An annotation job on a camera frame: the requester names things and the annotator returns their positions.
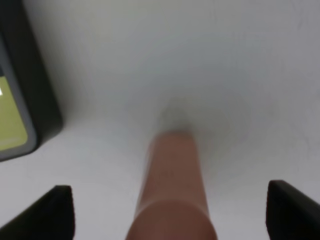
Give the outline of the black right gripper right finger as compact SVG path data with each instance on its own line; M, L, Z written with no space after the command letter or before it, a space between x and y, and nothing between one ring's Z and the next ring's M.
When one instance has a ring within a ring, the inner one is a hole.
M265 224L271 240L318 240L320 205L284 180L271 180Z

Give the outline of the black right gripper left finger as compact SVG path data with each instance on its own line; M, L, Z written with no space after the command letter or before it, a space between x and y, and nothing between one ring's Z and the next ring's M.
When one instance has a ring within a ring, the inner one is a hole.
M75 210L72 188L56 185L0 228L2 240L72 240Z

